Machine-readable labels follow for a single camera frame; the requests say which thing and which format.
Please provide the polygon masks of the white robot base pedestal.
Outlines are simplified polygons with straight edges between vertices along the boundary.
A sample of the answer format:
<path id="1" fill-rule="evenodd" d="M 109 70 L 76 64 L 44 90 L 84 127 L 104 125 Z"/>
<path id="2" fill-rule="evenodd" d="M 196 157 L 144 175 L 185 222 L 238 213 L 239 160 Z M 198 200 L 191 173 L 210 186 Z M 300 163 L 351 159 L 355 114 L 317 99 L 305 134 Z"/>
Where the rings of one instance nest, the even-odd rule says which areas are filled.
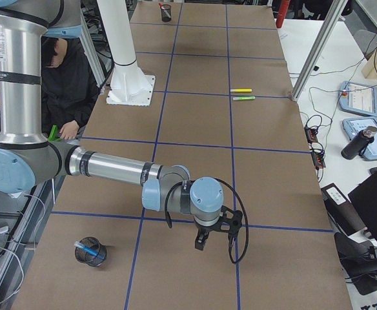
<path id="1" fill-rule="evenodd" d="M 107 103 L 149 106 L 156 78 L 138 65 L 126 2 L 100 0 L 97 5 L 114 61 Z"/>

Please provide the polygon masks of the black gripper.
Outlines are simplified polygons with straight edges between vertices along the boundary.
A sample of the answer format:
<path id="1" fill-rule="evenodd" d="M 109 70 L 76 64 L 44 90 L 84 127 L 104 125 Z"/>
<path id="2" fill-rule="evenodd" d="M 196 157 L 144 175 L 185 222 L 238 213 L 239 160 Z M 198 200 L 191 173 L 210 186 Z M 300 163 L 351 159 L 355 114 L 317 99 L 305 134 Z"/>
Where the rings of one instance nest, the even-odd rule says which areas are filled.
<path id="1" fill-rule="evenodd" d="M 194 217 L 194 223 L 198 228 L 198 233 L 194 242 L 197 250 L 203 251 L 209 237 L 209 233 L 214 231 L 218 233 L 226 233 L 229 241 L 238 237 L 239 230 L 242 226 L 243 212 L 234 211 L 226 206 L 221 207 L 220 215 L 209 221 L 200 220 Z"/>

